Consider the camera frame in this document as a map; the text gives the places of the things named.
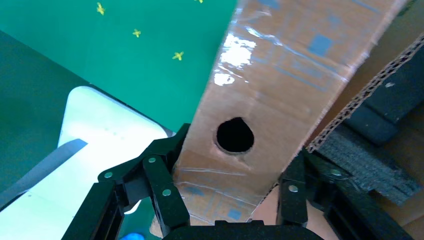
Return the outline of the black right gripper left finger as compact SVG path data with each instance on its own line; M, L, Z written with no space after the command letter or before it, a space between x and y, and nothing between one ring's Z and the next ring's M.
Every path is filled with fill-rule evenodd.
M125 211L150 198L163 236L190 224L190 215L173 181L173 168L190 124L156 139L137 157L97 177L64 233L64 240L117 240Z

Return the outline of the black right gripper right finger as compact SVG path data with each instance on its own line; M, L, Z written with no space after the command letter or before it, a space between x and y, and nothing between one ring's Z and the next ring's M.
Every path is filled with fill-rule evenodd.
M340 240L412 239L349 173L303 149L280 175L276 223L306 228L307 203Z

